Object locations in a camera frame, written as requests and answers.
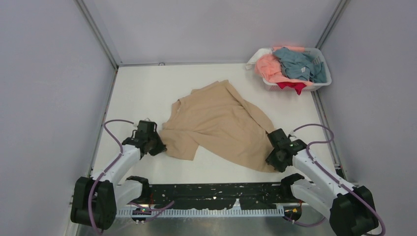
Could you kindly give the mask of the blue grey t shirt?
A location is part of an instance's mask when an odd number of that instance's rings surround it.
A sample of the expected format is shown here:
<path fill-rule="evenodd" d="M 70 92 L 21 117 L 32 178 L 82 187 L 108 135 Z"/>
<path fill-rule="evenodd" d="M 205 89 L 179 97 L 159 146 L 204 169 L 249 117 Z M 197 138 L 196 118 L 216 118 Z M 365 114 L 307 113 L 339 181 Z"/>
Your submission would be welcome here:
<path fill-rule="evenodd" d="M 275 50 L 273 55 L 281 64 L 282 74 L 289 79 L 318 84 L 327 82 L 325 64 L 322 61 L 315 62 L 315 57 L 303 52 L 292 51 L 286 47 Z"/>

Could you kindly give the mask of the white laundry basket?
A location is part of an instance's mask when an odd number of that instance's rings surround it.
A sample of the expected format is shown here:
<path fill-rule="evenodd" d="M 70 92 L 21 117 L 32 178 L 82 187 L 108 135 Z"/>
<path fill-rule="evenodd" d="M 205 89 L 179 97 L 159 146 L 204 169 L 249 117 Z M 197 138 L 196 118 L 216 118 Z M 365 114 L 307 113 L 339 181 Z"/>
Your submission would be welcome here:
<path fill-rule="evenodd" d="M 331 84 L 331 75 L 322 52 L 317 48 L 272 47 L 261 48 L 248 61 L 254 66 L 269 91 L 315 91 Z"/>

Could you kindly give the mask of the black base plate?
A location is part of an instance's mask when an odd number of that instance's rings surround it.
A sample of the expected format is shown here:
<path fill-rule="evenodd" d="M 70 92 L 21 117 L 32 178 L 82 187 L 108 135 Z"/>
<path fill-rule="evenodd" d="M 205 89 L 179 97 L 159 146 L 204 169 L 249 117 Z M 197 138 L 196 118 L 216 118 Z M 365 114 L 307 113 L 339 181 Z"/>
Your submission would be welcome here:
<path fill-rule="evenodd" d="M 174 202 L 173 209 L 231 209 L 238 203 L 244 210 L 273 209 L 276 204 L 292 204 L 298 200 L 279 182 L 153 184 L 144 187 L 134 202 L 161 208 Z"/>

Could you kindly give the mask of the red t shirt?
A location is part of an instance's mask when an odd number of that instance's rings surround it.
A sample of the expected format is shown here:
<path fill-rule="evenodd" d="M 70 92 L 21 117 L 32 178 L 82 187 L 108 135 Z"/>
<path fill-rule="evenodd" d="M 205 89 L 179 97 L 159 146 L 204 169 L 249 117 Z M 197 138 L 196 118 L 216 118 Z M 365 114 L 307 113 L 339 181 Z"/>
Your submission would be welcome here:
<path fill-rule="evenodd" d="M 296 92 L 297 95 L 301 95 L 303 89 L 307 87 L 307 85 L 304 83 L 291 83 L 291 82 L 280 82 L 280 83 L 277 83 L 277 85 L 281 90 L 292 89 Z"/>

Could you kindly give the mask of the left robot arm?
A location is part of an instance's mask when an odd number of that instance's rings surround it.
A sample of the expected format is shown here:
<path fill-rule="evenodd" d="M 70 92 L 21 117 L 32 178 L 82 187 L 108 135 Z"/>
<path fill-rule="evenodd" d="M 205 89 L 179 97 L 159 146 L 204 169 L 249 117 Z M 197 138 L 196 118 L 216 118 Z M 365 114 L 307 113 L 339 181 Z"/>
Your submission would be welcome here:
<path fill-rule="evenodd" d="M 104 169 L 77 179 L 70 213 L 71 222 L 90 226 L 99 234 L 111 227 L 117 210 L 133 200 L 144 204 L 151 199 L 148 179 L 122 178 L 145 155 L 156 156 L 167 150 L 157 133 L 157 123 L 149 119 L 134 124 L 135 129 L 122 142 L 110 132 L 107 124 L 105 122 L 103 128 L 116 141 L 119 151 Z"/>

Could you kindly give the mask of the pink t shirt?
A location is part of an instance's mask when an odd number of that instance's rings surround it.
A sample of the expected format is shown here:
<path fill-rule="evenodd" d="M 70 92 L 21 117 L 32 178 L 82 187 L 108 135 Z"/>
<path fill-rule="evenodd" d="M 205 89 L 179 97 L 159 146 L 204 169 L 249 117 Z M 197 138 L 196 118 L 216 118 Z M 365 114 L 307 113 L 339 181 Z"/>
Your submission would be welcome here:
<path fill-rule="evenodd" d="M 303 52 L 304 47 L 293 47 L 293 46 L 278 46 L 278 47 L 272 47 L 273 52 L 282 49 L 287 48 L 290 51 L 293 52 Z M 282 72 L 282 67 L 280 64 L 280 61 L 277 56 L 274 54 L 267 54 L 262 56 L 256 64 L 253 66 L 255 73 L 257 73 L 260 77 L 265 79 L 269 83 L 277 84 L 280 82 L 291 82 L 291 83 L 304 83 L 307 86 L 314 85 L 313 82 L 311 82 L 309 79 L 307 81 L 303 81 L 300 79 L 290 79 L 286 77 Z"/>

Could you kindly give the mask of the beige t shirt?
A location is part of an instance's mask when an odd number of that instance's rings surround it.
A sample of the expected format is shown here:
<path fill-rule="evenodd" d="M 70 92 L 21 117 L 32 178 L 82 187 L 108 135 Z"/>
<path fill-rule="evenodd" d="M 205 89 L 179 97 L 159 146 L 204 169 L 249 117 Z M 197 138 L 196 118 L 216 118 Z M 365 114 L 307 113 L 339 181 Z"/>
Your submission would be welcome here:
<path fill-rule="evenodd" d="M 224 80 L 173 103 L 159 134 L 170 157 L 192 161 L 203 147 L 234 164 L 272 173 L 266 163 L 273 150 L 267 135 L 274 130 L 270 118 Z"/>

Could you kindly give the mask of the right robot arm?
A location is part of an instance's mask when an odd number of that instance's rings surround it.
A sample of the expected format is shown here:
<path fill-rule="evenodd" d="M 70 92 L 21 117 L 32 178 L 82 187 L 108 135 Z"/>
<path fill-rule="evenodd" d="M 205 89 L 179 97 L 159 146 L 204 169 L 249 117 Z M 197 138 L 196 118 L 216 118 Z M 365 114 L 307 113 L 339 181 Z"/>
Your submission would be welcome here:
<path fill-rule="evenodd" d="M 283 172 L 293 166 L 300 171 L 281 180 L 281 197 L 301 200 L 319 212 L 338 236 L 368 236 L 380 227 L 386 229 L 377 215 L 372 193 L 365 186 L 356 187 L 330 171 L 312 152 L 310 142 L 292 140 L 282 129 L 268 134 L 273 147 L 266 163 Z"/>

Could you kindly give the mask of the white cloth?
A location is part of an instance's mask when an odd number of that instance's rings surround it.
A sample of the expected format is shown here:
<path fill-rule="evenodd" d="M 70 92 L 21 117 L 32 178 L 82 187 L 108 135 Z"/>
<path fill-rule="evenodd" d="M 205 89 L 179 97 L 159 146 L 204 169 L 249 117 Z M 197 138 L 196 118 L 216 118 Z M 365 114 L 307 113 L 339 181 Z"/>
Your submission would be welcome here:
<path fill-rule="evenodd" d="M 273 48 L 260 48 L 246 63 L 245 69 L 251 69 L 262 56 L 272 54 L 272 52 Z"/>

